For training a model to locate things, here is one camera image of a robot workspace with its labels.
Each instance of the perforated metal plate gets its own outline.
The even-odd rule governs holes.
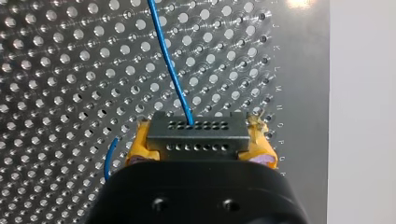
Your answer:
[[[289,69],[281,70],[291,61],[287,55],[296,53],[287,38],[289,30],[283,28],[294,26],[283,17],[293,15],[289,2],[293,1],[157,1],[166,43],[193,113],[222,116],[264,109],[271,128],[267,137],[279,153],[279,172],[285,176],[288,169],[298,170],[296,162],[314,150],[320,151],[318,160],[325,166],[327,160],[324,137],[318,140],[324,148],[306,146],[292,156],[297,161],[285,163],[297,142],[309,141],[305,136],[285,145],[299,128],[294,119],[317,112],[311,105],[299,110],[290,101],[296,95],[284,93],[295,81]],[[0,223],[83,221],[105,183],[103,162],[112,139],[121,137],[113,155],[112,169],[117,171],[134,139],[137,120],[150,118],[156,110],[182,114],[148,5],[141,0],[0,4]],[[328,43],[321,47],[321,42],[313,42],[324,50],[300,59],[304,66],[312,56],[326,62]],[[298,67],[299,59],[293,60],[291,68]],[[323,60],[314,66],[328,74]],[[308,79],[315,83],[315,78],[302,76]],[[324,93],[319,104],[326,107],[328,82],[315,84],[321,89],[313,93]],[[311,93],[296,94],[303,101]],[[327,111],[319,112],[320,120],[326,121]],[[309,133],[308,127],[317,124],[305,121],[302,132]],[[326,135],[327,121],[316,132]],[[326,168],[316,169],[321,173],[313,183],[320,195],[314,202],[302,197],[308,215],[317,212],[311,211],[314,203],[325,207]],[[297,194],[304,195],[307,189],[302,188],[303,180],[295,180],[297,175],[290,180]],[[319,213],[321,221],[325,211],[320,208]]]

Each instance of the metal block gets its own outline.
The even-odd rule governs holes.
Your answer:
[[[182,116],[156,112],[148,130],[148,149],[160,151],[161,160],[236,160],[248,150],[246,116],[196,117],[190,126]]]

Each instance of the yellow clamp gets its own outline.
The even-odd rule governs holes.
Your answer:
[[[271,158],[271,161],[267,162],[266,165],[275,169],[277,166],[277,155],[264,136],[264,133],[268,132],[267,125],[258,116],[249,116],[247,121],[249,123],[248,133],[250,135],[248,151],[239,153],[239,160],[252,161],[254,158],[266,156]],[[149,121],[139,122],[136,138],[126,157],[126,165],[129,164],[132,156],[140,156],[155,161],[160,160],[160,152],[147,149],[146,141],[148,132]]]

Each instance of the blue cable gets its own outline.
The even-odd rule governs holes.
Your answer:
[[[160,42],[161,51],[163,52],[163,58],[165,59],[166,66],[168,67],[169,74],[171,75],[172,81],[174,83],[176,94],[181,102],[181,106],[183,107],[184,114],[186,115],[187,118],[187,122],[190,125],[193,125],[194,118],[192,117],[192,113],[190,112],[189,104],[187,103],[186,98],[183,95],[183,90],[181,89],[180,83],[178,82],[177,79],[176,69],[172,65],[171,56],[165,44],[165,38],[163,37],[163,29],[161,28],[160,19],[158,17],[157,8],[155,6],[155,0],[148,0],[148,6],[149,9],[151,10],[151,17],[154,22],[155,31],[157,32],[158,42]]]
[[[105,168],[104,168],[105,181],[108,180],[108,177],[109,177],[108,173],[110,173],[111,156],[113,155],[114,149],[116,149],[118,142],[119,142],[119,138],[118,137],[114,138],[113,142],[111,142],[111,145],[108,148],[106,158],[105,158]]]

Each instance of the white wall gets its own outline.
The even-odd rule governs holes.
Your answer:
[[[396,223],[396,1],[331,1],[329,224]]]

